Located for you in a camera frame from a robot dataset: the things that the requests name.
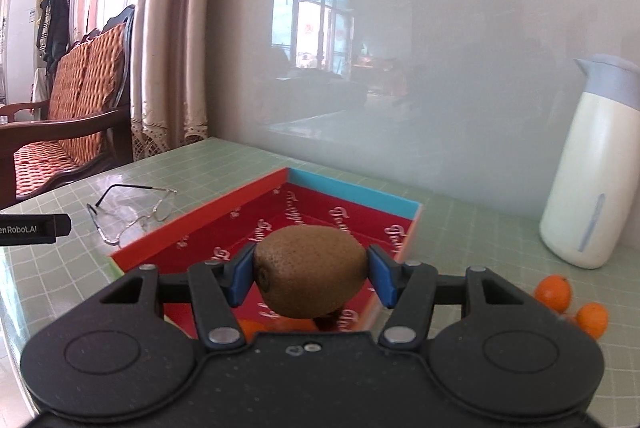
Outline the dark hanging jacket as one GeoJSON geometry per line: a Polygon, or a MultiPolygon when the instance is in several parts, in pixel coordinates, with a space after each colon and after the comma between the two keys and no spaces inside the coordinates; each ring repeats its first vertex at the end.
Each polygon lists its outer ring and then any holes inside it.
{"type": "Polygon", "coordinates": [[[42,0],[40,10],[38,53],[52,72],[70,44],[70,0],[42,0]]]}

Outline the orange mandarin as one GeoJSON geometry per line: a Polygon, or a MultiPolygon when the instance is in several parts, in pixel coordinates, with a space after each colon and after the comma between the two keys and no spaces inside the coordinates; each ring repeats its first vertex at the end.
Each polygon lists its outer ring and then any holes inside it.
{"type": "Polygon", "coordinates": [[[556,313],[565,313],[573,299],[570,282],[562,275],[549,275],[534,290],[534,298],[556,313]]]}
{"type": "Polygon", "coordinates": [[[593,339],[600,339],[608,329],[608,309],[597,302],[584,304],[576,313],[577,326],[593,339]]]}

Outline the white thermos jug blue lid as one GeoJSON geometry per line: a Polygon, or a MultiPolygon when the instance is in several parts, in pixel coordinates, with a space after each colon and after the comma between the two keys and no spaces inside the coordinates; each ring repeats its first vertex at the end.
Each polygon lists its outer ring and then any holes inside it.
{"type": "Polygon", "coordinates": [[[639,184],[639,67],[578,59],[586,76],[539,224],[560,259],[597,269],[611,258],[639,184]]]}

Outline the large brown kiwi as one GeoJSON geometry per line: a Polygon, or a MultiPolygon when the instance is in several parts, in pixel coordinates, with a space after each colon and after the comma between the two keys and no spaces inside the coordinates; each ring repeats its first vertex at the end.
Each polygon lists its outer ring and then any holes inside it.
{"type": "Polygon", "coordinates": [[[256,247],[254,276],[262,301],[290,318],[315,318],[343,307],[368,276],[355,237],[321,225],[278,229],[256,247]]]}

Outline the beige lace curtain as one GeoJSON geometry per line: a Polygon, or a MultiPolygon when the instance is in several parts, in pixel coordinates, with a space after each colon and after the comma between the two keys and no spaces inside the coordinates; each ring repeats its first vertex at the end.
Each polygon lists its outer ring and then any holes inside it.
{"type": "Polygon", "coordinates": [[[206,19],[207,0],[138,0],[130,62],[134,159],[206,139],[206,19]]]}

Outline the colourful red-lined cardboard tray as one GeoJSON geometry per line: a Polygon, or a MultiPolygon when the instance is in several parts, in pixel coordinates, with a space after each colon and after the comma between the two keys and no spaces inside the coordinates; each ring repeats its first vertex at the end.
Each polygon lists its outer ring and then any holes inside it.
{"type": "Polygon", "coordinates": [[[231,296],[244,330],[367,330],[396,297],[368,262],[378,246],[404,260],[422,206],[307,171],[283,168],[141,237],[127,231],[113,258],[122,271],[152,264],[182,273],[205,261],[238,263],[231,296]]]}

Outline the dark wood sofa orange cushions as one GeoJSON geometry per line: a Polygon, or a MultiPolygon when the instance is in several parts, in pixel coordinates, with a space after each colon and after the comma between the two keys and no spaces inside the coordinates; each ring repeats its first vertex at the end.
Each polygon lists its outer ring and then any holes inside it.
{"type": "Polygon", "coordinates": [[[50,97],[1,108],[1,206],[134,160],[130,56],[134,13],[126,6],[60,60],[50,97]]]}

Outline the thin metal-frame eyeglasses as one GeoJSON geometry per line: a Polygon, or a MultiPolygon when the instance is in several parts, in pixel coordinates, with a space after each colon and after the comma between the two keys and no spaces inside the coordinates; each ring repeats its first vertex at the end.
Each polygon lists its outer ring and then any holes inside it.
{"type": "Polygon", "coordinates": [[[124,248],[164,224],[176,210],[177,196],[173,188],[114,183],[86,210],[103,243],[124,248]]]}

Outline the white refrigerator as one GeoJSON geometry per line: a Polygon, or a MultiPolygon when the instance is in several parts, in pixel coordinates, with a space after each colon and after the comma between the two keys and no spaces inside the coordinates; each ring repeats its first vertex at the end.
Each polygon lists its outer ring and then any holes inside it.
{"type": "Polygon", "coordinates": [[[41,0],[9,0],[4,25],[4,101],[6,105],[44,99],[46,63],[40,56],[41,0]]]}

